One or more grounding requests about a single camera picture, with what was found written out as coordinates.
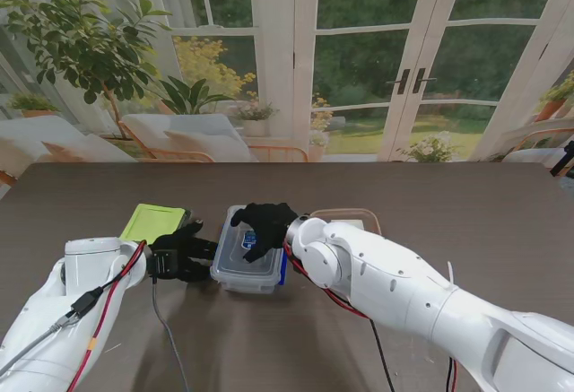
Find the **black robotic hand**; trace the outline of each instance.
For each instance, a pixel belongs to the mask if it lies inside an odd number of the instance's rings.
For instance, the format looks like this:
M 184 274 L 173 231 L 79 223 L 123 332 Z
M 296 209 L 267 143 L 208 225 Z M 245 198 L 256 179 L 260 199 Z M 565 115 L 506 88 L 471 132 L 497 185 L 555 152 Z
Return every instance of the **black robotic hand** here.
M 217 243 L 196 238 L 204 226 L 196 220 L 169 235 L 161 235 L 150 246 L 148 272 L 161 280 L 179 279 L 182 282 L 199 282 L 209 278 L 209 266 L 197 259 L 213 260 Z
M 287 228 L 298 217 L 286 204 L 249 204 L 238 210 L 231 218 L 231 226 L 244 222 L 255 231 L 257 242 L 243 257 L 254 262 L 271 248 L 281 248 Z

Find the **grass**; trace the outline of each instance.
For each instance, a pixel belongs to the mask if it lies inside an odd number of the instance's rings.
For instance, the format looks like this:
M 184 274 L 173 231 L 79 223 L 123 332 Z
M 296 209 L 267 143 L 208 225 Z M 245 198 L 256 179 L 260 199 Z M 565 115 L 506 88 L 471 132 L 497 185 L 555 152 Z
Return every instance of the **grass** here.
M 327 154 L 370 154 L 380 149 L 383 118 L 355 118 L 344 129 L 329 133 Z M 448 131 L 451 142 L 458 146 L 459 159 L 466 159 L 478 144 L 488 125 L 487 120 L 453 118 L 441 115 L 417 117 L 409 144 L 421 141 L 425 136 Z

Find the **clear plastic box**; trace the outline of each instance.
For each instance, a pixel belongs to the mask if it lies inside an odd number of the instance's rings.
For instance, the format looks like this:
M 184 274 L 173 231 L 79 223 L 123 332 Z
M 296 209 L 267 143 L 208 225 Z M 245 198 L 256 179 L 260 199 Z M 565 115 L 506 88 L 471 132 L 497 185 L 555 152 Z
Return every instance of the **clear plastic box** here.
M 243 247 L 245 234 L 253 229 L 245 223 L 233 228 L 230 222 L 235 212 L 244 207 L 234 205 L 227 211 L 211 275 L 227 291 L 272 293 L 281 281 L 283 249 L 269 250 L 265 256 L 251 264 L 243 258 L 248 252 Z
M 331 210 L 317 210 L 311 214 L 311 217 L 317 217 L 325 222 L 348 222 L 364 231 L 380 235 L 380 226 L 378 225 L 377 216 L 364 208 L 336 208 Z

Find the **yellow flowers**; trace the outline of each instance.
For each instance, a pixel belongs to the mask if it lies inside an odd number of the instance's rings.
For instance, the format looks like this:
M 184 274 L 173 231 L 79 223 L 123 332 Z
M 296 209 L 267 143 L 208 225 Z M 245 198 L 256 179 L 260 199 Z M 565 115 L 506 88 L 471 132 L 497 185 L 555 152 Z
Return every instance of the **yellow flowers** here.
M 223 46 L 221 39 L 209 38 L 174 38 L 179 67 L 184 79 L 188 83 L 205 78 L 212 91 L 236 97 L 242 87 L 252 83 L 256 75 L 252 73 L 239 76 L 233 69 L 219 63 L 220 55 L 228 49 Z
M 329 108 L 329 104 L 318 93 L 313 94 L 311 108 Z M 318 111 L 311 113 L 311 130 L 322 132 L 328 128 L 333 118 L 333 111 Z

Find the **red cable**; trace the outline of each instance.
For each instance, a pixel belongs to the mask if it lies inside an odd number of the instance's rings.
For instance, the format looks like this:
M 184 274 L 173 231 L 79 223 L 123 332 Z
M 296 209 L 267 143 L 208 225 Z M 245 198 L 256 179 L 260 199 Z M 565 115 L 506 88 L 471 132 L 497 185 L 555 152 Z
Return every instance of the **red cable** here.
M 293 254 L 291 252 L 291 248 L 289 247 L 289 244 L 287 244 L 287 242 L 285 241 L 283 243 L 283 249 L 287 252 L 287 258 L 289 258 L 289 260 L 291 261 L 291 263 L 297 267 L 297 269 L 299 269 L 299 271 L 305 275 L 307 278 L 309 278 L 309 275 L 307 274 L 307 271 L 305 270 L 305 268 L 303 267 L 303 265 L 301 265 L 299 262 L 293 260 Z M 365 316 L 364 314 L 362 314 L 360 311 L 358 311 L 357 309 L 353 308 L 350 305 L 346 305 L 343 302 L 341 302 L 333 293 L 333 291 L 329 290 L 329 289 L 323 289 L 320 288 L 323 292 L 325 292 L 327 294 L 327 296 L 329 298 L 331 298 L 331 300 L 336 303 L 339 307 L 341 307 L 342 309 L 346 309 L 347 311 L 350 311 L 352 314 L 356 314 L 357 316 L 361 317 L 361 318 L 367 318 L 367 316 Z
M 450 389 L 450 392 L 455 392 L 457 390 L 457 371 L 458 371 L 457 361 L 454 361 L 454 370 L 452 374 L 452 388 Z
M 129 273 L 130 270 L 134 267 L 135 262 L 137 262 L 137 260 L 141 256 L 142 252 L 144 251 L 145 244 L 146 244 L 146 241 L 143 240 L 137 246 L 137 249 L 135 250 L 134 254 L 130 257 L 129 261 L 127 262 L 127 265 L 120 272 L 119 275 L 121 278 L 125 277 L 127 275 L 127 273 Z M 98 325 L 96 326 L 96 330 L 93 333 L 93 335 L 91 336 L 88 350 L 86 350 L 86 354 L 83 356 L 82 363 L 80 364 L 80 368 L 75 373 L 74 379 L 72 380 L 72 383 L 70 383 L 70 386 L 68 387 L 66 392 L 72 392 L 74 390 L 74 388 L 78 384 L 78 381 L 80 380 L 80 377 L 82 376 L 83 371 L 86 368 L 86 365 L 88 364 L 88 360 L 90 359 L 90 355 L 91 355 L 91 349 L 93 346 L 95 346 L 95 340 L 98 338 L 98 335 L 100 334 L 101 328 L 103 327 L 104 320 L 106 319 L 106 315 L 108 314 L 109 304 L 111 303 L 111 297 L 113 296 L 114 292 L 116 291 L 116 288 L 117 288 L 117 285 L 119 284 L 119 282 L 120 282 L 120 280 L 115 281 L 111 285 L 111 288 L 109 289 L 108 298 L 106 298 L 106 303 L 104 305 L 103 311 L 101 312 L 100 321 L 98 322 Z

